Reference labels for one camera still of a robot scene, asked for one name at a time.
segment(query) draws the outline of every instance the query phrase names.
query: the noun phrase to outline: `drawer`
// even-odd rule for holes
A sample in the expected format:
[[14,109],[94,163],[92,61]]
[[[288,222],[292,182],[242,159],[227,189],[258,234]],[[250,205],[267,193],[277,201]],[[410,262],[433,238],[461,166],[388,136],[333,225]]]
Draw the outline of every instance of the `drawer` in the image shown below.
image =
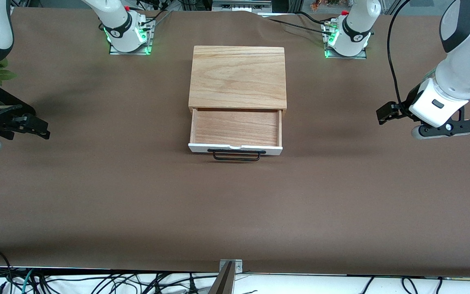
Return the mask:
[[282,110],[193,108],[190,143],[192,152],[282,152]]

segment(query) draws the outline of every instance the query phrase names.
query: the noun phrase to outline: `plant leaf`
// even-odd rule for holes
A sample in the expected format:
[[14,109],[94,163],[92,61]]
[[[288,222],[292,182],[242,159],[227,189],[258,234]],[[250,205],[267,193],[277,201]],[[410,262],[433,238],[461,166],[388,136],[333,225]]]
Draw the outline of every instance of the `plant leaf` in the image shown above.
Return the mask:
[[11,80],[15,77],[17,77],[17,74],[15,74],[15,73],[7,70],[7,69],[0,70],[0,80]]
[[2,61],[0,61],[1,67],[7,67],[8,66],[8,60],[7,58],[4,58]]

